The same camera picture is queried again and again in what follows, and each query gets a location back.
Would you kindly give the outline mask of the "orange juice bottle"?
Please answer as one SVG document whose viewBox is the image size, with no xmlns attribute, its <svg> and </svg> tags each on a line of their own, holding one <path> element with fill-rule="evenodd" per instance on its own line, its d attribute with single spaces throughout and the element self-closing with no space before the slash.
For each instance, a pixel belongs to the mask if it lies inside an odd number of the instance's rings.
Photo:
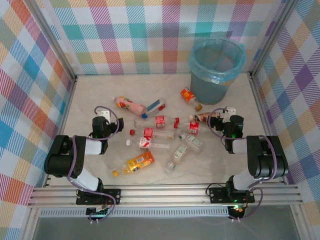
<svg viewBox="0 0 320 240">
<path fill-rule="evenodd" d="M 146 151 L 132 159 L 127 160 L 120 168 L 113 170 L 114 177 L 130 175 L 136 171 L 147 167 L 155 162 L 155 158 L 151 151 Z"/>
</svg>

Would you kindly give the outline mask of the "grey mesh waste bin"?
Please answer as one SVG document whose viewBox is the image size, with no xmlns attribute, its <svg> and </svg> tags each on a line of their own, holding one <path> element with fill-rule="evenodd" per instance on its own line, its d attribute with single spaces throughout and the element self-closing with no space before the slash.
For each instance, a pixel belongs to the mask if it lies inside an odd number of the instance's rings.
<svg viewBox="0 0 320 240">
<path fill-rule="evenodd" d="M 219 103 L 226 95 L 230 85 L 219 85 L 204 81 L 194 75 L 191 70 L 190 89 L 195 94 L 197 100 L 205 105 Z"/>
</svg>

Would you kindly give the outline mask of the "clear bottle with green label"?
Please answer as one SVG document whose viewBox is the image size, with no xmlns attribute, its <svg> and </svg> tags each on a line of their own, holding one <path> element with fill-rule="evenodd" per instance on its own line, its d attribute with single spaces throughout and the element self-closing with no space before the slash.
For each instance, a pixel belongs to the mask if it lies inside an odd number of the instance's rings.
<svg viewBox="0 0 320 240">
<path fill-rule="evenodd" d="M 201 140 L 190 133 L 180 133 L 178 137 L 196 153 L 199 153 L 204 146 Z"/>
<path fill-rule="evenodd" d="M 166 163 L 164 170 L 167 173 L 172 173 L 176 167 L 185 159 L 188 153 L 188 147 L 185 144 L 180 144 L 170 155 L 168 162 Z"/>
</svg>

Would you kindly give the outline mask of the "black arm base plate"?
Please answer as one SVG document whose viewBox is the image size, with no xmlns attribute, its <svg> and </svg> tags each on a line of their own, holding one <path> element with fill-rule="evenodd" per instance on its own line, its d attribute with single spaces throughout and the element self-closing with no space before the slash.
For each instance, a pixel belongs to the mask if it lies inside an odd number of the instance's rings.
<svg viewBox="0 0 320 240">
<path fill-rule="evenodd" d="M 211 204 L 251 204 L 255 203 L 252 191 L 228 192 L 225 187 L 209 188 L 209 198 Z"/>
<path fill-rule="evenodd" d="M 119 188 L 107 188 L 102 189 L 103 194 L 90 193 L 87 191 L 77 190 L 76 191 L 76 205 L 113 205 L 115 199 L 115 204 L 120 204 L 121 199 L 121 189 Z"/>
</svg>

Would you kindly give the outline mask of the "aluminium frame side rail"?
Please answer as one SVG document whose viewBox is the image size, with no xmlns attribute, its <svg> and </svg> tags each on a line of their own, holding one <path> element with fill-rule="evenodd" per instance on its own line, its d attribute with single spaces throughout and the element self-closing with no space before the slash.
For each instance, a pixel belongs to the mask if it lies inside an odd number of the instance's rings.
<svg viewBox="0 0 320 240">
<path fill-rule="evenodd" d="M 71 108 L 71 105 L 72 105 L 73 97 L 74 97 L 75 90 L 76 90 L 76 87 L 77 87 L 77 83 L 78 83 L 78 77 L 76 76 L 74 82 L 71 85 L 69 98 L 68 98 L 67 104 L 65 105 L 64 113 L 62 115 L 61 124 L 60 124 L 60 127 L 59 127 L 58 132 L 57 132 L 59 135 L 62 135 L 64 133 L 64 130 L 65 130 L 65 127 L 66 127 L 66 123 L 67 123 L 67 120 L 68 120 L 68 115 L 69 115 L 70 108 Z M 50 185 L 49 184 L 50 179 L 51 178 L 46 173 L 44 175 L 44 179 L 42 181 L 42 187 L 43 188 L 45 188 L 45 187 Z"/>
<path fill-rule="evenodd" d="M 254 180 L 249 187 L 253 188 L 260 183 L 285 177 L 289 165 L 279 137 L 271 135 L 257 84 L 248 74 L 247 77 L 262 127 L 261 131 L 255 131 L 253 136 L 247 137 L 248 171 Z"/>
</svg>

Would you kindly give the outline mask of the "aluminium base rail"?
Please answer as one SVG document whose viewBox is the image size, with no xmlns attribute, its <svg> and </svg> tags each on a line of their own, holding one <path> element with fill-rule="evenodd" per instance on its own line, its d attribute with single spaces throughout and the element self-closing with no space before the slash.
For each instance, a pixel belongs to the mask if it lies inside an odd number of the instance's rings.
<svg viewBox="0 0 320 240">
<path fill-rule="evenodd" d="M 223 200 L 210 193 L 206 184 L 147 184 L 119 185 L 120 207 L 201 207 L 245 206 L 248 197 L 240 200 Z M 90 207 L 88 200 L 79 202 L 76 188 L 72 186 L 47 186 L 35 188 L 28 203 L 30 208 Z M 301 205 L 302 196 L 296 185 L 263 183 L 257 185 L 250 197 L 253 205 Z"/>
</svg>

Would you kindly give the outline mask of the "blue plastic bin liner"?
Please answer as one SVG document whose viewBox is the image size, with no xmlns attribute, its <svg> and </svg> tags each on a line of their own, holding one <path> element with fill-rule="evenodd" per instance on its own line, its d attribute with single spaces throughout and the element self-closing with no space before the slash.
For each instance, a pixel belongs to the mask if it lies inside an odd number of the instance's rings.
<svg viewBox="0 0 320 240">
<path fill-rule="evenodd" d="M 189 52 L 190 71 L 198 78 L 228 86 L 243 71 L 247 59 L 245 46 L 225 37 L 202 39 Z"/>
</svg>

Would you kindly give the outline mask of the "small controller circuit board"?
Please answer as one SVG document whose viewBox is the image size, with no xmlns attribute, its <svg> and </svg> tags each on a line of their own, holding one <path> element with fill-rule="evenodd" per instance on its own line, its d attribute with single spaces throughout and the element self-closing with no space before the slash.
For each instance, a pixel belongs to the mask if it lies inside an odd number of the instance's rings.
<svg viewBox="0 0 320 240">
<path fill-rule="evenodd" d="M 228 206 L 228 214 L 230 218 L 242 218 L 245 215 L 245 208 L 238 205 Z"/>
<path fill-rule="evenodd" d="M 85 214 L 87 216 L 91 216 L 91 218 L 103 218 L 107 215 L 108 212 L 108 207 L 100 210 L 98 210 L 96 207 L 88 207 L 85 210 Z"/>
</svg>

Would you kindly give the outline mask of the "clear bottle with blue label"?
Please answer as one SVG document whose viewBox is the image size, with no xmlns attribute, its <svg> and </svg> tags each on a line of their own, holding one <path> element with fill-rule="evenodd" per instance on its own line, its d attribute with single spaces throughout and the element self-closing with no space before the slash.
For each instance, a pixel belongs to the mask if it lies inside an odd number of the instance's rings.
<svg viewBox="0 0 320 240">
<path fill-rule="evenodd" d="M 159 98 L 155 102 L 151 103 L 146 107 L 145 111 L 142 113 L 141 117 L 143 119 L 155 117 L 160 111 L 166 107 L 166 100 L 164 98 Z"/>
</svg>

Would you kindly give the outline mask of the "brown coffee bottle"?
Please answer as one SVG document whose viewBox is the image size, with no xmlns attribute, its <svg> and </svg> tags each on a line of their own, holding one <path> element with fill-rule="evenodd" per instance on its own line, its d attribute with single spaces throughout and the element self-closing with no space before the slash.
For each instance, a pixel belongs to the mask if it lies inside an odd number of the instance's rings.
<svg viewBox="0 0 320 240">
<path fill-rule="evenodd" d="M 190 115 L 189 120 L 191 122 L 201 122 L 201 123 L 208 123 L 209 118 L 213 120 L 214 118 L 220 118 L 221 114 L 219 112 L 214 112 L 211 114 L 210 112 L 199 113 L 195 115 Z"/>
</svg>

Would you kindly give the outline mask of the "white-capped bottle red-white label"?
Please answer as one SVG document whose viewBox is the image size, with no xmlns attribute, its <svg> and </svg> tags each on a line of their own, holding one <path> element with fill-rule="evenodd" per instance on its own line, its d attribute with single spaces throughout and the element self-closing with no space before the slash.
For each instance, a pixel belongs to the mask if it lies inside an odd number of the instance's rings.
<svg viewBox="0 0 320 240">
<path fill-rule="evenodd" d="M 151 138 L 147 137 L 127 139 L 125 145 L 127 147 L 138 147 L 141 151 L 169 151 L 171 149 L 170 143 L 154 142 Z"/>
</svg>

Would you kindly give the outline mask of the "small orange label bottle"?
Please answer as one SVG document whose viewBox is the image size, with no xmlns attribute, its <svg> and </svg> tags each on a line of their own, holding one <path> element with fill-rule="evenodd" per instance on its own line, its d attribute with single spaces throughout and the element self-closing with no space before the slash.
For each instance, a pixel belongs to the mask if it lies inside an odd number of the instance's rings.
<svg viewBox="0 0 320 240">
<path fill-rule="evenodd" d="M 194 93 L 188 87 L 183 88 L 180 94 L 187 104 L 191 105 L 196 112 L 199 112 L 203 108 Z"/>
</svg>

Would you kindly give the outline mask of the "pink strawberry drink bottle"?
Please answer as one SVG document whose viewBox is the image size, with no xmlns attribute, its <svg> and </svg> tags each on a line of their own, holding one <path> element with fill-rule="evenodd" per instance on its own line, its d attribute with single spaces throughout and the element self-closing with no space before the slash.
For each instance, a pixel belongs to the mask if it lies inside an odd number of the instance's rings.
<svg viewBox="0 0 320 240">
<path fill-rule="evenodd" d="M 142 116 L 147 113 L 147 107 L 143 104 L 136 103 L 124 96 L 114 97 L 113 102 L 118 108 L 130 111 L 137 116 Z"/>
</svg>

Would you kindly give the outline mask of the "aluminium frame post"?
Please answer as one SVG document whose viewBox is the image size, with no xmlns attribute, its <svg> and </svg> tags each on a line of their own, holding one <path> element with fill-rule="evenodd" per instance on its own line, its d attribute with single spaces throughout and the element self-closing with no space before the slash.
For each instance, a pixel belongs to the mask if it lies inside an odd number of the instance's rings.
<svg viewBox="0 0 320 240">
<path fill-rule="evenodd" d="M 254 80 L 262 68 L 267 55 L 278 40 L 286 22 L 290 18 L 299 0 L 274 0 L 263 24 L 254 53 L 247 65 L 247 75 Z"/>
<path fill-rule="evenodd" d="M 61 65 L 66 70 L 66 74 L 68 77 L 72 79 L 74 82 L 77 79 L 72 67 L 63 52 L 61 46 L 58 43 L 57 38 L 55 37 L 50 25 L 47 23 L 43 13 L 41 12 L 40 8 L 38 7 L 35 0 L 23 0 L 26 6 L 28 7 L 29 11 L 31 12 L 32 16 L 35 18 L 35 21 L 39 25 L 40 29 L 43 32 L 43 35 L 46 37 L 49 45 L 52 47 L 54 53 L 56 54 L 58 60 L 60 60 Z"/>
</svg>

